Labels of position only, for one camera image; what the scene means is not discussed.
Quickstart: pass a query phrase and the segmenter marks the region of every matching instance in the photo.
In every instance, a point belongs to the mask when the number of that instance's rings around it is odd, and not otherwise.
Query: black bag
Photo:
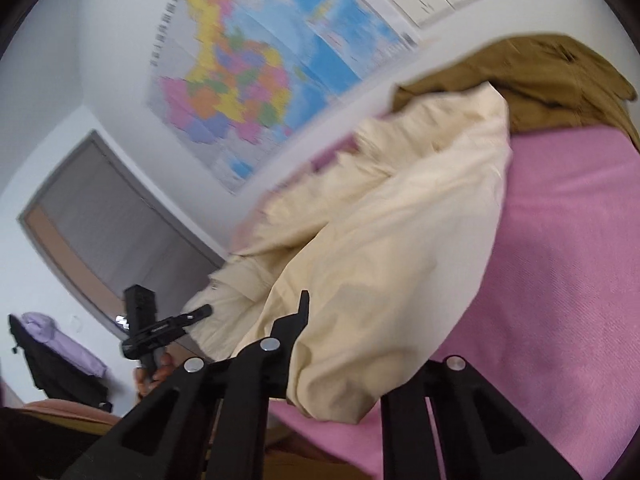
[[[14,353],[18,347],[24,350],[24,358],[37,389],[43,390],[49,399],[71,400],[111,413],[112,405],[107,402],[109,391],[96,377],[81,372],[36,341],[17,317],[9,316],[9,328],[15,339]]]

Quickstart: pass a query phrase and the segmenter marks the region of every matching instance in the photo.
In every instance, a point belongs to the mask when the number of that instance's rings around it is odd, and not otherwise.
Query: hand
[[[174,373],[174,370],[174,358],[167,352],[160,357],[160,367],[151,378],[151,382],[148,381],[148,375],[144,368],[136,368],[133,372],[133,377],[136,381],[136,388],[138,389],[138,400],[144,399],[150,392],[164,383],[166,378]]]

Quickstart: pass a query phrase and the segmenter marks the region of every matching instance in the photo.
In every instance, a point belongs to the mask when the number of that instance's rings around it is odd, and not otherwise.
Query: lavender cloth
[[[56,322],[49,316],[27,312],[22,315],[21,321],[31,337],[51,348],[78,370],[98,378],[104,377],[107,366],[80,343],[60,332]]]
[[[606,127],[511,140],[513,163],[478,296],[435,359],[466,357],[585,480],[640,424],[640,158]],[[382,478],[380,405],[357,426],[270,411]]]

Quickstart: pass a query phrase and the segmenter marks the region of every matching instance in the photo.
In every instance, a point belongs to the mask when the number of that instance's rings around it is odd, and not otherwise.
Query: metal screw
[[[194,372],[199,372],[204,368],[204,361],[199,357],[192,357],[188,359],[184,363],[184,369],[188,371],[188,373],[193,374]]]
[[[265,352],[273,352],[280,348],[280,342],[274,337],[268,337],[267,339],[260,341],[260,348]]]
[[[452,355],[447,359],[447,366],[455,372],[461,372],[466,368],[466,361],[460,356]]]

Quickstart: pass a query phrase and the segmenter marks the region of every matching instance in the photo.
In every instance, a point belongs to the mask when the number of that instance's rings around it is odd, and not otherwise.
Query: white wall
[[[602,0],[483,0],[424,32],[433,45],[389,70],[379,85],[338,113],[317,121],[244,186],[226,192],[144,106],[151,47],[167,0],[83,0],[81,73],[85,103],[158,187],[203,231],[228,243],[257,196],[304,158],[385,110],[392,84],[412,78],[496,36],[562,31],[603,53],[640,88],[640,57]],[[363,95],[364,90],[356,92]],[[640,108],[634,108],[640,124]]]
[[[28,156],[0,196],[1,311],[3,319],[8,314],[19,316],[25,312],[43,312],[56,320],[62,332],[98,355],[110,368],[108,386],[114,413],[123,415],[135,400],[132,381],[135,362],[120,355],[119,339],[66,290],[35,251],[17,222],[18,216],[49,173],[91,129],[100,127],[87,108],[78,108]],[[72,328],[71,319],[74,316],[82,324],[79,333]],[[33,386],[22,351],[18,354],[9,351],[13,345],[14,340],[8,331],[0,330],[2,378],[23,402],[45,399],[44,393]]]
[[[24,159],[82,103],[79,0],[40,0],[0,60],[0,192]]]

